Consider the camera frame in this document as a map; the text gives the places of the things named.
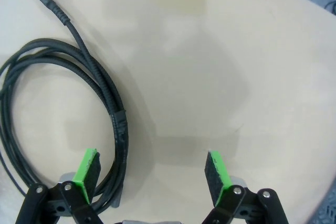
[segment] tabletop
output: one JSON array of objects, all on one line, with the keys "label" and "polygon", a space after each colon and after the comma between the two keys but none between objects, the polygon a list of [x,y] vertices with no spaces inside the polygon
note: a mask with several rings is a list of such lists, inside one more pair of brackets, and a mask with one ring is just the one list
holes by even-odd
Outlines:
[{"label": "tabletop", "polygon": [[[307,0],[55,1],[111,74],[127,111],[121,205],[100,215],[104,223],[201,223],[212,208],[208,150],[252,191],[273,188],[289,223],[308,220],[335,176],[334,16]],[[1,62],[35,38],[75,44],[38,0],[0,6]],[[66,69],[29,67],[13,121],[23,153],[49,185],[76,171],[88,147],[101,153],[100,179],[111,166],[109,116]],[[0,222],[10,224],[23,197],[2,167],[0,175]]]}]

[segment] green gripper pad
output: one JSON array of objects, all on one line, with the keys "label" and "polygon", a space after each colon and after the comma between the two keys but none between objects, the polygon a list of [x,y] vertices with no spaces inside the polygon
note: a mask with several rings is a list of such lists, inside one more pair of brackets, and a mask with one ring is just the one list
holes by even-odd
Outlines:
[{"label": "green gripper pad", "polygon": [[72,181],[82,189],[86,201],[90,204],[100,174],[100,154],[97,149],[87,149]]},{"label": "green gripper pad", "polygon": [[230,176],[227,173],[219,152],[208,152],[204,171],[212,202],[214,206],[217,206],[222,198],[223,192],[232,185]]}]

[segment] white table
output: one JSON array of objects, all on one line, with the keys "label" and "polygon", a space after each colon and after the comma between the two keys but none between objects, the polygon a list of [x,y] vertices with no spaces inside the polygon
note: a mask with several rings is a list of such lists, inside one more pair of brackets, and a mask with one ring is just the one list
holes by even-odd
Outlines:
[{"label": "white table", "polygon": [[[208,149],[252,191],[275,189],[290,223],[308,219],[335,176],[334,16],[307,0],[56,1],[108,68],[127,110],[122,202],[100,215],[104,223],[201,223],[212,208]],[[0,7],[1,62],[35,38],[74,43],[38,0]],[[36,65],[16,94],[20,145],[47,183],[75,171],[87,147],[101,153],[106,174],[112,125],[86,83]],[[14,223],[23,197],[3,168],[0,176],[0,223]]]}]

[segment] round table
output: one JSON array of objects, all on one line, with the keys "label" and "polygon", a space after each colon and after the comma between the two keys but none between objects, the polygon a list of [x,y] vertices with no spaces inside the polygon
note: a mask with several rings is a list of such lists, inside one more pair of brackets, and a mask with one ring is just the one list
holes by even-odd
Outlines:
[{"label": "round table", "polygon": [[[335,175],[334,16],[307,0],[55,1],[111,74],[127,111],[121,205],[100,215],[104,223],[201,223],[212,208],[209,149],[252,191],[273,188],[289,223],[308,220]],[[74,44],[38,0],[0,4],[1,62],[39,37]],[[50,186],[76,171],[88,147],[101,153],[100,179],[110,168],[109,116],[66,69],[30,67],[17,85],[13,120],[23,153]],[[0,187],[0,222],[14,223],[23,197],[3,168]]]}]

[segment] metal bolt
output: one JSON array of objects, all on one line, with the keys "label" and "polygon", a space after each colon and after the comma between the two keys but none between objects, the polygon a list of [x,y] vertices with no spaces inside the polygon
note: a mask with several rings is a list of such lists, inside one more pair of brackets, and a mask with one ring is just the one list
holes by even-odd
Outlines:
[{"label": "metal bolt", "polygon": [[65,189],[65,191],[70,190],[70,189],[71,189],[71,184],[66,184],[66,185],[64,186],[64,189]]},{"label": "metal bolt", "polygon": [[36,188],[36,192],[39,194],[39,193],[42,193],[43,191],[43,187],[39,186]]},{"label": "metal bolt", "polygon": [[235,188],[233,189],[233,192],[234,192],[235,194],[241,194],[241,193],[242,193],[242,191],[241,191],[241,189],[240,189],[239,187],[235,187]]},{"label": "metal bolt", "polygon": [[271,197],[271,194],[270,194],[268,191],[264,191],[264,192],[262,193],[262,195],[263,195],[265,198],[269,198],[269,197]]}]

